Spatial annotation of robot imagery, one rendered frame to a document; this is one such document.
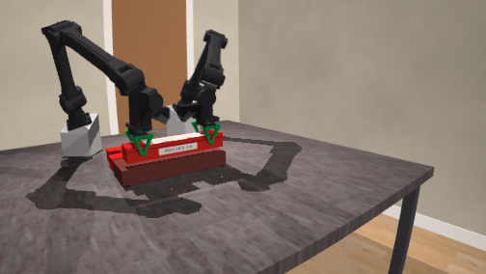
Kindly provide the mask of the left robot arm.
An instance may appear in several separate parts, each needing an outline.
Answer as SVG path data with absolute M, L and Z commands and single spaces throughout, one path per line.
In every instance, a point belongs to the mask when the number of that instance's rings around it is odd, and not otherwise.
M 177 104 L 172 105 L 182 122 L 187 122 L 193 116 L 199 119 L 209 118 L 209 106 L 212 106 L 215 103 L 216 90 L 220 90 L 220 87 L 223 86 L 226 79 L 221 64 L 221 41 L 222 48 L 225 49 L 228 44 L 228 39 L 225 38 L 225 35 L 210 29 L 210 31 L 206 30 L 203 41 L 206 42 L 203 49 L 204 52 L 202 52 L 192 77 L 189 81 L 185 80 L 182 88 L 183 91 L 181 91 L 182 99 Z M 203 86 L 200 85 L 200 83 L 202 83 Z M 189 99 L 187 97 L 189 97 Z M 198 104 L 198 102 L 201 102 L 201 104 Z

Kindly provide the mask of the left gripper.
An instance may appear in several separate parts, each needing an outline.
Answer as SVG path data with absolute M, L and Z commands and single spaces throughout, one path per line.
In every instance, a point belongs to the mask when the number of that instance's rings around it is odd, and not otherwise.
M 214 142 L 214 139 L 221 127 L 220 124 L 216 124 L 215 122 L 219 122 L 220 121 L 220 118 L 219 117 L 216 117 L 216 116 L 213 116 L 213 105 L 212 106 L 209 106 L 209 118 L 206 118 L 206 119 L 199 119 L 197 117 L 192 117 L 192 119 L 197 119 L 197 123 L 196 121 L 194 122 L 191 122 L 192 126 L 194 126 L 196 132 L 199 132 L 199 129 L 197 127 L 197 125 L 202 125 L 202 128 L 204 131 L 204 134 L 206 136 L 206 139 L 208 141 L 208 144 L 213 144 Z M 210 137 L 209 137 L 209 133 L 208 133 L 208 130 L 209 129 L 214 129 L 214 133 L 213 133 L 213 136 L 212 136 L 212 139 L 210 140 Z

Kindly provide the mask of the red box of welding electrodes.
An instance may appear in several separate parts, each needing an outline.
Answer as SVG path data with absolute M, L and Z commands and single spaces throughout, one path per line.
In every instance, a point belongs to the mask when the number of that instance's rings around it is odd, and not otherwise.
M 203 151 L 223 146 L 223 133 L 217 133 L 213 144 L 208 144 L 203 131 L 152 139 L 147 154 L 141 156 L 135 143 L 121 144 L 122 158 L 127 164 L 152 159 Z
M 113 161 L 112 160 L 117 160 L 117 159 L 122 159 L 122 153 L 110 154 L 109 155 L 109 164 L 110 164 L 110 168 L 112 169 L 113 172 L 114 172 L 114 169 L 113 169 Z
M 122 146 L 106 149 L 107 160 L 109 161 L 108 155 L 110 155 L 110 154 L 116 154 L 116 153 L 121 153 L 121 152 L 122 152 Z

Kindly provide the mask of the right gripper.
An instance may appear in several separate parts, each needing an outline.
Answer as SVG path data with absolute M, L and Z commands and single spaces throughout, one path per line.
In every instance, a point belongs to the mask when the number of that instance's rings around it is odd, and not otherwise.
M 153 134 L 147 134 L 147 132 L 152 130 L 152 125 L 141 126 L 141 111 L 142 109 L 129 108 L 129 123 L 125 123 L 125 126 L 128 126 L 128 130 L 126 130 L 125 133 L 129 138 L 130 142 L 135 143 L 140 155 L 145 156 L 147 154 L 150 142 L 153 138 Z M 139 131 L 138 128 L 142 129 L 140 129 Z M 143 139 L 148 139 L 144 151 L 142 151 L 139 144 L 139 141 L 142 141 Z

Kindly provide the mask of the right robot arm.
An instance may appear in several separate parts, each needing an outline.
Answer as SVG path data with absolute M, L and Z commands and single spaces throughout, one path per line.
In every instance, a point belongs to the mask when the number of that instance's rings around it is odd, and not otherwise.
M 119 88 L 121 96 L 128 96 L 130 109 L 142 109 L 141 126 L 151 125 L 151 118 L 161 121 L 163 124 L 167 123 L 170 118 L 170 107 L 163 106 L 162 95 L 158 94 L 155 88 L 146 85 L 145 76 L 140 69 L 115 58 L 84 37 L 81 26 L 74 21 L 64 20 L 57 22 L 58 25 L 54 24 L 41 28 L 41 32 L 49 42 L 60 79 L 62 94 L 59 95 L 59 102 L 62 109 L 68 114 L 67 129 L 69 131 L 90 124 L 92 120 L 90 113 L 82 110 L 87 100 L 82 89 L 74 84 L 66 46 L 105 73 L 110 81 Z M 125 73 L 123 73 L 124 71 Z

